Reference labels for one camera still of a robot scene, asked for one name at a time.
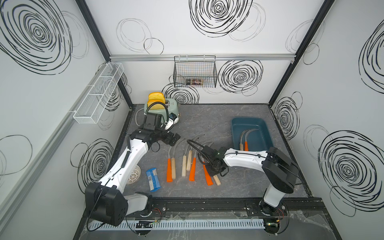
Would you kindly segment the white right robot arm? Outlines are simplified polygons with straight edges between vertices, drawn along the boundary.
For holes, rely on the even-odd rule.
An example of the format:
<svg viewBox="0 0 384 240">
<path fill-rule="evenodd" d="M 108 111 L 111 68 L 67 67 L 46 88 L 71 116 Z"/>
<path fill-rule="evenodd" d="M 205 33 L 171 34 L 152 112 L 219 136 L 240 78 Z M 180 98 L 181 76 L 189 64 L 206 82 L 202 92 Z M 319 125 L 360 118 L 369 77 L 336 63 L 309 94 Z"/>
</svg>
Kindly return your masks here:
<svg viewBox="0 0 384 240">
<path fill-rule="evenodd" d="M 294 192 L 297 179 L 300 178 L 298 165 L 275 147 L 267 151 L 250 152 L 233 148 L 214 150 L 204 146 L 198 152 L 199 161 L 206 166 L 211 177 L 225 176 L 230 167 L 248 168 L 264 173 L 270 185 L 259 206 L 266 216 L 271 216 L 277 210 L 286 194 Z"/>
</svg>

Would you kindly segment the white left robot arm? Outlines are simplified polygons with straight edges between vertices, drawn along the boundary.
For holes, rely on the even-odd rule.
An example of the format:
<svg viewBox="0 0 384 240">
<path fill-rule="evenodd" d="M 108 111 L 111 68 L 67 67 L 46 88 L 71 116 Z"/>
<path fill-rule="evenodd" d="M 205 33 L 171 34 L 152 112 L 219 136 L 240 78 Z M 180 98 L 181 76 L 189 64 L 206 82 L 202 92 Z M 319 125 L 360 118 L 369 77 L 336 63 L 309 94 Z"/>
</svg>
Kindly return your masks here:
<svg viewBox="0 0 384 240">
<path fill-rule="evenodd" d="M 88 219 L 118 226 L 127 215 L 152 211 L 151 195 L 137 192 L 124 196 L 123 193 L 135 167 L 152 144 L 162 141 L 174 146 L 180 139 L 180 135 L 170 131 L 179 121 L 178 116 L 169 114 L 165 124 L 162 118 L 163 115 L 147 113 L 143 124 L 129 135 L 128 145 L 113 167 L 97 183 L 88 184 L 85 190 Z"/>
</svg>

